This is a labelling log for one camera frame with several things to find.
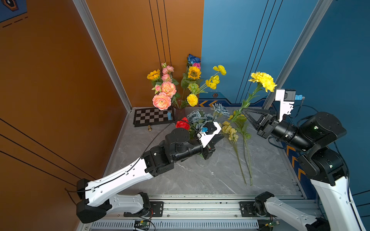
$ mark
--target pink rose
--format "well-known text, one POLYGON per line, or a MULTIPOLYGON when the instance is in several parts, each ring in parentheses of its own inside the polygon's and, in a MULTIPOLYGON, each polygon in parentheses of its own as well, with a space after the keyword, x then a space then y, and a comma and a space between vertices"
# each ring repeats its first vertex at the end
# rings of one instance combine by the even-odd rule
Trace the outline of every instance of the pink rose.
POLYGON ((162 87, 160 85, 156 85, 154 88, 155 88, 156 91, 161 91, 161 89, 162 89, 162 87))
POLYGON ((170 82, 162 83, 162 92, 166 93, 166 95, 170 98, 176 94, 176 86, 170 82))
POLYGON ((153 105, 161 111, 166 110, 171 106, 171 98, 166 96, 166 93, 161 92, 153 97, 153 105))
POLYGON ((162 80, 163 80, 163 82, 171 82, 172 83, 172 79, 171 79, 171 76, 169 74, 163 75, 162 80))
POLYGON ((174 72, 175 71, 173 66, 167 66, 166 68, 167 68, 168 72, 174 72))
POLYGON ((200 64, 200 63, 195 62, 195 63, 193 64, 193 67, 198 67, 198 68, 199 68, 199 70, 200 70, 200 69, 201 69, 201 64, 200 64))

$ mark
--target sunflower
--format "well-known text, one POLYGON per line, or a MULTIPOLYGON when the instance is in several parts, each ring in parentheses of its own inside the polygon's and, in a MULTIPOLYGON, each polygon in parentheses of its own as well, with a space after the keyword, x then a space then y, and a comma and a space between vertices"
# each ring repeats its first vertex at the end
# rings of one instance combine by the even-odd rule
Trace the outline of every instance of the sunflower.
POLYGON ((189 67, 189 78, 191 79, 200 79, 201 77, 201 71, 198 67, 189 67))
POLYGON ((259 82, 262 83, 262 86, 265 88, 266 92, 267 90, 274 92, 275 87, 277 84, 274 83, 274 79, 271 77, 271 75, 266 74, 264 72, 256 72, 252 73, 251 77, 253 79, 250 79, 251 82, 259 82))
POLYGON ((150 72, 149 75, 147 76, 147 79, 150 79, 151 81, 155 81, 159 79, 160 77, 161 77, 161 72, 158 69, 158 70, 154 70, 150 72))
POLYGON ((188 100, 189 105, 192 107, 198 104, 198 97, 194 94, 190 94, 186 99, 188 100))
POLYGON ((222 75, 226 75, 226 70, 222 65, 218 65, 213 67, 213 70, 221 72, 222 75))

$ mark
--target yellow chrysanthemum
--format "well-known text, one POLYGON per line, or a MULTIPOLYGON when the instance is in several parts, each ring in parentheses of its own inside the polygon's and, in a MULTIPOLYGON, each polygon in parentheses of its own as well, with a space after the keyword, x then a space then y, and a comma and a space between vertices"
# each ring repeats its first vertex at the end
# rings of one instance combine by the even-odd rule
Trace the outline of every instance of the yellow chrysanthemum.
POLYGON ((212 82, 214 82, 215 84, 219 84, 220 83, 220 77, 218 75, 213 76, 212 77, 212 82))
POLYGON ((201 71, 198 67, 189 67, 189 78, 191 79, 200 79, 201 77, 201 71))
POLYGON ((271 77, 271 75, 266 74, 264 72, 256 72, 252 73, 251 77, 253 79, 250 79, 251 82, 259 82, 262 83, 262 86, 265 88, 266 92, 267 90, 274 92, 275 87, 277 86, 274 83, 274 79, 271 77))
POLYGON ((215 84, 214 82, 212 82, 211 80, 206 80, 206 85, 208 86, 208 87, 210 87, 211 89, 216 89, 216 87, 217 87, 217 84, 215 84))
POLYGON ((226 75, 226 70, 222 65, 218 65, 213 67, 213 70, 221 72, 222 75, 226 75))
POLYGON ((147 79, 150 79, 151 81, 155 81, 159 79, 160 77, 161 77, 161 72, 158 69, 158 70, 154 70, 150 72, 149 75, 147 76, 147 79))
POLYGON ((194 94, 190 94, 186 99, 188 100, 189 105, 192 107, 198 104, 198 97, 194 94))

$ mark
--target orange wall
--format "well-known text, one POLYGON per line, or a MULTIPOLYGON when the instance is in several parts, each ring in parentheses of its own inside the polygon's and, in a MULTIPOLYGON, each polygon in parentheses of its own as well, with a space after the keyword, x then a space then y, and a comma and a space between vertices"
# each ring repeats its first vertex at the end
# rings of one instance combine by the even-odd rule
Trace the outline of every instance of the orange wall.
MULTIPOLYGON (((0 118, 101 177, 126 115, 70 1, 27 1, 28 18, 0 28, 0 118)), ((88 175, 0 121, 0 134, 79 177, 88 175)), ((75 184, 78 178, 0 137, 0 150, 75 184)), ((73 186, 0 153, 2 230, 73 230, 73 186)))
POLYGON ((87 4, 132 106, 152 106, 154 92, 146 76, 161 62, 172 63, 180 81, 189 53, 201 56, 204 0, 87 4))

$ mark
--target red rose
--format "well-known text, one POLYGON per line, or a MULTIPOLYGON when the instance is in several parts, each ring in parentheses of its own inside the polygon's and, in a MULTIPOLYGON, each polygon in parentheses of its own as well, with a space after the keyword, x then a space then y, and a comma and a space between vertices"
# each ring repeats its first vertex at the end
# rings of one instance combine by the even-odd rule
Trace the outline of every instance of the red rose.
POLYGON ((190 124, 184 122, 183 120, 186 121, 186 122, 189 122, 188 119, 186 117, 184 117, 184 118, 182 118, 182 120, 177 121, 176 128, 185 128, 186 130, 189 130, 190 129, 190 124))

